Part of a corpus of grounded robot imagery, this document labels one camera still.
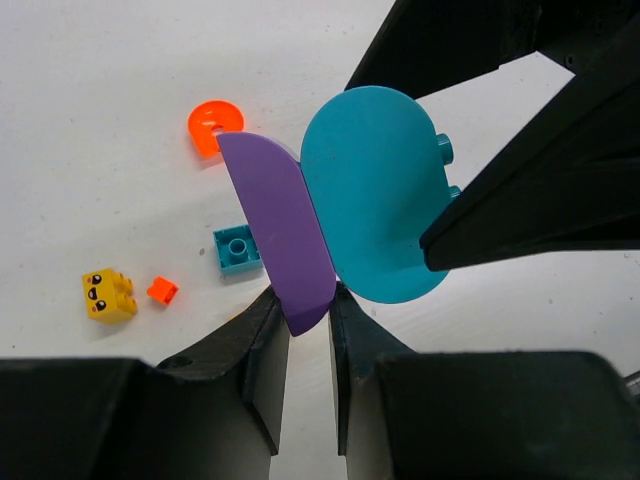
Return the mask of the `teal rounded lego brick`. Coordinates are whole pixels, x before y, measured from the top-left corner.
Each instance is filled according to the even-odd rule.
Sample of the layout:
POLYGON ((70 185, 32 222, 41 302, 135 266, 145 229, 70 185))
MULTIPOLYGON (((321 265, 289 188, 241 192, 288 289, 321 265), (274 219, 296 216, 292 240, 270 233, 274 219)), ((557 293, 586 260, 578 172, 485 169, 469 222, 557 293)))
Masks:
POLYGON ((398 304, 446 276, 425 264, 420 238, 460 190, 454 160, 415 100, 387 87, 347 90, 311 120, 300 163, 334 269, 357 295, 398 304))

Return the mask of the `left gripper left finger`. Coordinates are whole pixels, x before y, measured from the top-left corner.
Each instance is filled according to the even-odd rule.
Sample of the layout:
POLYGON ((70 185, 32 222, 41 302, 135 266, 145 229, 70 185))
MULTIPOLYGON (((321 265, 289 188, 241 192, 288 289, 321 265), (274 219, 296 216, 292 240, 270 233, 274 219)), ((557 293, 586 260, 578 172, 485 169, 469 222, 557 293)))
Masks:
POLYGON ((272 289, 157 365, 5 359, 5 479, 265 479, 278 453, 289 333, 272 289))

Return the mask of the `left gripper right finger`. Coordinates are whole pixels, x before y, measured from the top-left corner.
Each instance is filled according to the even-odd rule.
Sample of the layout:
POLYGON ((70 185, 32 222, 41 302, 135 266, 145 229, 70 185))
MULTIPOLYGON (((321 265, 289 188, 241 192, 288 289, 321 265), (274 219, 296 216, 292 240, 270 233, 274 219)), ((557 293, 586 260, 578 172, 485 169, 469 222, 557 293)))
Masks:
POLYGON ((419 353, 338 285, 338 452, 352 479, 635 479, 639 405, 583 351, 419 353))

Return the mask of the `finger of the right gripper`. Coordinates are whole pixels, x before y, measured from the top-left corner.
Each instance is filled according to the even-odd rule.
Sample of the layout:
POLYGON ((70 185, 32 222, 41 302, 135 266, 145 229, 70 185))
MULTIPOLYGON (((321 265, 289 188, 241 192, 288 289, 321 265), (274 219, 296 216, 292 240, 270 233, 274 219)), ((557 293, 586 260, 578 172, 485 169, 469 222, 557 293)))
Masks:
POLYGON ((534 52, 578 74, 638 14, 636 1, 397 1, 346 86, 420 99, 534 52))
POLYGON ((420 238, 432 271, 639 247, 639 19, 496 155, 420 238))

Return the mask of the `purple curved lego brick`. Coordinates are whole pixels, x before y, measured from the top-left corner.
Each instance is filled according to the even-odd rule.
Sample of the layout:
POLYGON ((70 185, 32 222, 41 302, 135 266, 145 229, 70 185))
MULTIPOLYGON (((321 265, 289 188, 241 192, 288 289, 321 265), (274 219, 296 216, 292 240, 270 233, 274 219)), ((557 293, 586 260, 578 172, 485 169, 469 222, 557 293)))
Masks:
POLYGON ((299 162, 254 133, 217 142, 290 333, 300 336, 327 313, 336 274, 299 162))

